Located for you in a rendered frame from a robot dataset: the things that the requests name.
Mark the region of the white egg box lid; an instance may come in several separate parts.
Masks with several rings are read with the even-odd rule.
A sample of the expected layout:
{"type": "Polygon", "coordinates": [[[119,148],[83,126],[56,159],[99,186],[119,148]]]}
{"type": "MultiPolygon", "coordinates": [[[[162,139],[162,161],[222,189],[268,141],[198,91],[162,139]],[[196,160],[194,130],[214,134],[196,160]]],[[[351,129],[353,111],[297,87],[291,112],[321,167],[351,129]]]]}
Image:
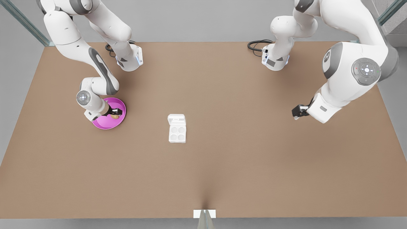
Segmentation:
{"type": "Polygon", "coordinates": [[[169,114],[168,122],[170,126],[186,126],[184,114],[169,114]]]}

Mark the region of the white egg box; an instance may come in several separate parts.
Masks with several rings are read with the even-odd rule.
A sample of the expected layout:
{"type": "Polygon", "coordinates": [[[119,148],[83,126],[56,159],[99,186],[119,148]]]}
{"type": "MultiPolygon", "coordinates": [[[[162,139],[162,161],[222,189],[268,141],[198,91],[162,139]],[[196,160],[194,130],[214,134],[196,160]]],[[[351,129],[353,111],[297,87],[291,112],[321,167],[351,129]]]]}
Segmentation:
{"type": "Polygon", "coordinates": [[[186,126],[170,126],[169,142],[185,143],[186,142],[186,126]]]}

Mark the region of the silver frame post with foot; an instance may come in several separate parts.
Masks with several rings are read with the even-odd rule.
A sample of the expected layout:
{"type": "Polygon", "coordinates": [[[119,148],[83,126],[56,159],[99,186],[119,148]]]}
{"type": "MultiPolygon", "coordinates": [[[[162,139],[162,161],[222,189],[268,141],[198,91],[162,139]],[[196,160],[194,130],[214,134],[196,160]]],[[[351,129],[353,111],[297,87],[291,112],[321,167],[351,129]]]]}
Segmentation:
{"type": "Polygon", "coordinates": [[[193,210],[193,218],[199,219],[197,229],[215,229],[216,210],[193,210]]]}

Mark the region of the magenta round plate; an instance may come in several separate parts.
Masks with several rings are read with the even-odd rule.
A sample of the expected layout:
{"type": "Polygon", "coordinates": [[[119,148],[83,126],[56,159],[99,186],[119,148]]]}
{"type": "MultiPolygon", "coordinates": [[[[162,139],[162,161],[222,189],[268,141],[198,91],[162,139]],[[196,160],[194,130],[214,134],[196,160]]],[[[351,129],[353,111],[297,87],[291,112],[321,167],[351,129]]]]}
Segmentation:
{"type": "Polygon", "coordinates": [[[126,106],[122,100],[114,97],[104,98],[104,100],[109,104],[113,109],[118,108],[122,110],[122,114],[118,117],[118,119],[112,118],[110,115],[108,116],[100,116],[96,120],[92,121],[92,123],[99,129],[112,129],[121,124],[126,116],[126,106]]]}

